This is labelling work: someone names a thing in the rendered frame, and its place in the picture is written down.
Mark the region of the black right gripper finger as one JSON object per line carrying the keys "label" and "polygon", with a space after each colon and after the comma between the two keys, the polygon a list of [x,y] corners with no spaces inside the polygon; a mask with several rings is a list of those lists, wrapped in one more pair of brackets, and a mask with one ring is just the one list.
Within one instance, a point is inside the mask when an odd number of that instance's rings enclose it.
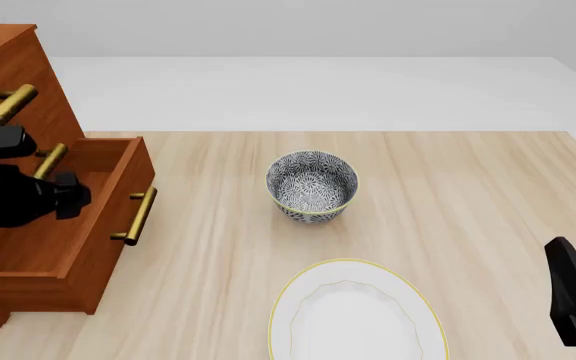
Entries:
{"label": "black right gripper finger", "polygon": [[551,314],[576,314],[576,250],[562,236],[544,246],[551,278]]}

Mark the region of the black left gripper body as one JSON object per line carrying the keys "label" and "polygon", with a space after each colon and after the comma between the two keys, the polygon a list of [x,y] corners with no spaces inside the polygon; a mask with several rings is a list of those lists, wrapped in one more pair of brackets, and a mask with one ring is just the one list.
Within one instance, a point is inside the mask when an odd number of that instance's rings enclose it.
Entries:
{"label": "black left gripper body", "polygon": [[57,173],[54,180],[53,204],[57,220],[76,218],[91,203],[90,189],[79,182],[74,172]]}

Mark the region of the brass handle with two posts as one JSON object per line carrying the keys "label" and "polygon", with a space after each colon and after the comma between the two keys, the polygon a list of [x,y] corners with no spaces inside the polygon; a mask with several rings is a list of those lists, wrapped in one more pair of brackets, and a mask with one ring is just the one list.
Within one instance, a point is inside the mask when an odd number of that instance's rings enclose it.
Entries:
{"label": "brass handle with two posts", "polygon": [[148,188],[144,193],[131,193],[130,200],[139,200],[140,204],[137,212],[130,224],[129,229],[123,233],[111,233],[110,239],[122,241],[124,245],[135,246],[138,244],[143,228],[146,224],[148,215],[156,199],[158,190],[154,186]]}

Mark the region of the wooden cabinet drawer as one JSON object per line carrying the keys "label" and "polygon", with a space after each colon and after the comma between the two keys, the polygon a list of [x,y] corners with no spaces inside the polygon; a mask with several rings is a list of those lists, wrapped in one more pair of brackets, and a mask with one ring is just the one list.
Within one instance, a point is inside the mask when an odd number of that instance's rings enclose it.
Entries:
{"label": "wooden cabinet drawer", "polygon": [[129,229],[140,204],[129,195],[146,192],[155,176],[140,137],[77,140],[58,168],[73,170],[92,202],[76,218],[46,215],[29,239],[0,246],[0,302],[10,313],[94,314],[127,247],[110,234]]}

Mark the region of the wooden cabinet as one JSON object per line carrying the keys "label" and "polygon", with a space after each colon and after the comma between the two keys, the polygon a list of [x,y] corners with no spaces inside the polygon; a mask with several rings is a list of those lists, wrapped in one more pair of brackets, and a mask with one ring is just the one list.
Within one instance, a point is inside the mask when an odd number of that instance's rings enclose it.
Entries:
{"label": "wooden cabinet", "polygon": [[[48,150],[57,143],[71,145],[83,137],[64,91],[36,35],[29,24],[0,24],[0,93],[14,92],[29,84],[38,95],[10,123],[21,125],[40,149]],[[40,223],[0,229],[0,246],[7,240],[19,244],[29,239],[29,230]],[[0,302],[0,327],[10,317],[7,305]]]}

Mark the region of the white plate with yellow rim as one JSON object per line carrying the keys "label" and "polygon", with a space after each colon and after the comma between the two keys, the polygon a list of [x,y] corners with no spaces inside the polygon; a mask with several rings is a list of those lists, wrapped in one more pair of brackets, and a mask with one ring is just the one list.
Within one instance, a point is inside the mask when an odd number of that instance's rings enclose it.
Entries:
{"label": "white plate with yellow rim", "polygon": [[422,293],[367,260],[331,259],[298,272],[270,312],[270,360],[450,360]]}

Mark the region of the patterned black and white bowl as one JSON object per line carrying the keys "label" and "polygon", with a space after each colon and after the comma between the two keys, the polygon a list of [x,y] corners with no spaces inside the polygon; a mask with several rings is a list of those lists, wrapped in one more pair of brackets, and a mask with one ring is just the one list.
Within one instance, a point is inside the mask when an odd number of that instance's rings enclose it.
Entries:
{"label": "patterned black and white bowl", "polygon": [[359,189],[359,177],[350,164],[318,150],[277,158],[265,183],[277,208],[303,224],[325,223],[341,215]]}

